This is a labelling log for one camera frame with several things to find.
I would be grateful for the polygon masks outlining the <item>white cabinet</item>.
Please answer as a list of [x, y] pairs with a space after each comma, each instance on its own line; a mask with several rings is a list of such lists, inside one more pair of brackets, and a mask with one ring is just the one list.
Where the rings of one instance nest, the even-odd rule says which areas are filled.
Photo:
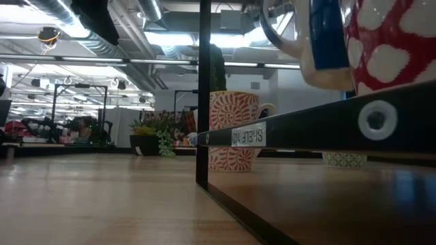
[[110, 133], [111, 140], [117, 148], [131, 148], [130, 146], [130, 125], [139, 120], [140, 110], [127, 108], [114, 108], [106, 110], [106, 120], [112, 123]]

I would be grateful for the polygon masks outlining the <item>black stand frame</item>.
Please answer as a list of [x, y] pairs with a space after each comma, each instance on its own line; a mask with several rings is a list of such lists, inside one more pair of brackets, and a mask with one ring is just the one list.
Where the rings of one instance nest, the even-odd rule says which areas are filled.
[[176, 103], [178, 101], [178, 99], [177, 99], [177, 94], [178, 93], [193, 93], [193, 94], [198, 94], [198, 89], [193, 89], [193, 90], [174, 90], [173, 115], [176, 114]]

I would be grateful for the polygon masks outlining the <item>yellow green plant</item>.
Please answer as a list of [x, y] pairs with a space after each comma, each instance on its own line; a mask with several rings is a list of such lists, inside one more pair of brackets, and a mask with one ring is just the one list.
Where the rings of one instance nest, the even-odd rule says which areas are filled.
[[147, 126], [138, 126], [133, 128], [134, 135], [142, 135], [142, 136], [153, 136], [155, 135], [156, 129], [147, 127]]

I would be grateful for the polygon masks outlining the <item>blue mug white handle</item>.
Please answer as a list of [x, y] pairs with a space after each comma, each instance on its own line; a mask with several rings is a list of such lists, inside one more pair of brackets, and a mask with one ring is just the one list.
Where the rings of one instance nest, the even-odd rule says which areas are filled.
[[305, 82], [311, 86], [352, 91], [339, 0], [287, 0], [293, 7], [296, 39], [280, 36], [269, 23], [276, 0], [263, 0], [260, 25], [269, 42], [296, 58]]

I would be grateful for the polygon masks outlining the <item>person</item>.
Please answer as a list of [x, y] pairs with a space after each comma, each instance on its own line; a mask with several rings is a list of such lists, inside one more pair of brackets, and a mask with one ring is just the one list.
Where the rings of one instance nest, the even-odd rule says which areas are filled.
[[90, 124], [92, 123], [92, 118], [90, 116], [76, 117], [70, 123], [69, 134], [71, 136], [75, 135], [75, 144], [88, 144], [89, 138], [92, 133]]

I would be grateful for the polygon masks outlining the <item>long ceiling light rail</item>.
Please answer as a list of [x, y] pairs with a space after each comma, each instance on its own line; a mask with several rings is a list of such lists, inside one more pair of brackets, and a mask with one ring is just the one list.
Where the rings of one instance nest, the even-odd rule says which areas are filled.
[[[81, 56], [46, 56], [30, 54], [0, 54], [2, 61], [22, 61], [28, 63], [39, 61], [41, 63], [90, 63], [108, 66], [128, 65], [128, 64], [147, 64], [147, 65], [198, 65], [195, 60], [170, 60], [170, 59], [130, 59], [130, 58], [101, 58], [101, 57], [81, 57]], [[246, 63], [225, 61], [226, 67], [244, 67], [260, 69], [300, 69], [297, 64], [278, 64], [278, 63]]]

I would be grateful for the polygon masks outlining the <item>dark monitor screen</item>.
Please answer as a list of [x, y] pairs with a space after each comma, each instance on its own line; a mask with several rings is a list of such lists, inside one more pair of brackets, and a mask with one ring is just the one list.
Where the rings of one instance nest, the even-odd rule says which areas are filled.
[[0, 128], [4, 127], [12, 105], [11, 100], [0, 100]]

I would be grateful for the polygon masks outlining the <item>green cactus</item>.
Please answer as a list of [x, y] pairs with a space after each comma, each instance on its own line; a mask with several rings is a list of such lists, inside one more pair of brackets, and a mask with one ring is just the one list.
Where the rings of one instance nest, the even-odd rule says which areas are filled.
[[211, 44], [211, 91], [226, 91], [225, 60], [221, 49]]

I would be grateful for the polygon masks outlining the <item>black orange ceiling reel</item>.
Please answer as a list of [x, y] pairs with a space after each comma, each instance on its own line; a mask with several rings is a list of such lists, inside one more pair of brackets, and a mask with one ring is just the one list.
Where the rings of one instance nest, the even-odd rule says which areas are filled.
[[37, 39], [48, 46], [55, 45], [58, 38], [61, 36], [61, 31], [54, 27], [43, 27], [37, 34]]

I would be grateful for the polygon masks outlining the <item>silver ceiling duct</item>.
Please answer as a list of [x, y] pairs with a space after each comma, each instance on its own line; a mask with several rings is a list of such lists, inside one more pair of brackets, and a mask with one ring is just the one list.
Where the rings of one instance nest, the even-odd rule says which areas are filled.
[[160, 20], [164, 15], [164, 7], [160, 0], [137, 0], [143, 16], [151, 22]]

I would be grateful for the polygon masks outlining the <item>black frame wooden shelf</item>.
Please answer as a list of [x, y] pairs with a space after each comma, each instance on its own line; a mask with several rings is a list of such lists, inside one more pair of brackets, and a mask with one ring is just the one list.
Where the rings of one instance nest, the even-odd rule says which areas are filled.
[[[276, 0], [268, 14], [288, 40], [297, 36], [293, 14], [287, 0]], [[207, 192], [266, 244], [436, 245], [436, 80], [351, 93], [201, 133], [203, 146], [232, 146], [233, 129], [266, 122], [266, 146], [240, 148], [306, 155], [261, 159], [247, 174], [211, 173]], [[360, 110], [376, 100], [398, 112], [394, 133], [381, 141], [358, 127]], [[367, 163], [328, 167], [323, 152], [367, 155]]]

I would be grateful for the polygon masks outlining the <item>white washer black screw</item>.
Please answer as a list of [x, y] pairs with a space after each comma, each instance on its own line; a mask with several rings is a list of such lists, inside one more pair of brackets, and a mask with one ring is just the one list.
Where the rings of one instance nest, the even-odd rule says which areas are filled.
[[358, 127], [367, 139], [386, 140], [398, 124], [398, 112], [387, 101], [376, 100], [366, 104], [358, 115]]

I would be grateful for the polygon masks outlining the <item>green trailing plant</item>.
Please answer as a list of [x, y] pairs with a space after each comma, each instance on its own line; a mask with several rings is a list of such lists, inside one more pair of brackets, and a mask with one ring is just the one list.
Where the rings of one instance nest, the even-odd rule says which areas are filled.
[[170, 133], [167, 131], [158, 131], [157, 137], [159, 138], [159, 155], [165, 158], [174, 158], [174, 141]]

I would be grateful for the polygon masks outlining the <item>black robot station frame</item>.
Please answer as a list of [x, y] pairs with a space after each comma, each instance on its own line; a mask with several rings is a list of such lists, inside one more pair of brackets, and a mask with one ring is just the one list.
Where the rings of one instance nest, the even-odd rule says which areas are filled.
[[50, 131], [48, 134], [48, 143], [53, 142], [53, 134], [55, 133], [55, 110], [56, 110], [56, 103], [57, 103], [57, 97], [62, 94], [62, 92], [58, 93], [57, 89], [59, 87], [63, 87], [64, 89], [67, 89], [71, 86], [75, 88], [103, 88], [104, 89], [104, 104], [103, 104], [103, 111], [102, 111], [102, 117], [97, 120], [97, 124], [100, 126], [100, 131], [104, 130], [104, 121], [106, 119], [106, 104], [107, 104], [107, 98], [108, 98], [108, 87], [104, 85], [91, 85], [91, 84], [83, 84], [83, 83], [77, 83], [77, 84], [55, 84], [54, 85], [54, 95], [52, 100], [52, 113], [51, 113], [51, 124], [50, 124]]

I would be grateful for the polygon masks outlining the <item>red white patterned mug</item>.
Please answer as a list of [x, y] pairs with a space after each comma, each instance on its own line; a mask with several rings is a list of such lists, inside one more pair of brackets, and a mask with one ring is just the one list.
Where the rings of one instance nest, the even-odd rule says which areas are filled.
[[355, 92], [436, 80], [436, 0], [339, 0]]

